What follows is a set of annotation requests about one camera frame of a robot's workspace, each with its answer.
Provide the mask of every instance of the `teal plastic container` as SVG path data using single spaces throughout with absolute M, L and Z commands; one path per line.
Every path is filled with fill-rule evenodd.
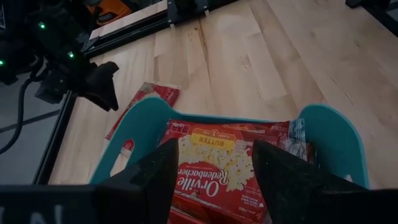
M 317 148 L 321 169 L 369 188 L 368 170 L 361 137 L 351 122 L 327 105 L 306 106 L 299 118 L 305 119 L 307 142 Z M 134 150 L 127 165 L 152 152 L 162 139 L 167 121 L 181 119 L 196 123 L 258 123 L 270 122 L 243 118 L 226 118 L 183 114 L 173 110 L 160 98 L 148 98 L 134 105 L 124 116 L 94 173 L 91 183 L 109 178 L 111 169 L 127 139 L 134 140 Z

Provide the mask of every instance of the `orange object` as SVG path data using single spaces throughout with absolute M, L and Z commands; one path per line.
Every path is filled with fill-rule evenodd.
M 91 14 L 98 17 L 96 23 L 100 26 L 109 24 L 133 12 L 122 0 L 86 1 L 85 4 Z

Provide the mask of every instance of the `green led light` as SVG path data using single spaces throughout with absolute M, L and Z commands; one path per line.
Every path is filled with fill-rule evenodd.
M 73 58 L 75 55 L 73 54 L 73 52 L 68 52 L 68 55 L 70 58 Z
M 45 29 L 45 24 L 44 24 L 44 22 L 40 22 L 40 23 L 39 23 L 39 27 L 40 27 L 40 29 Z

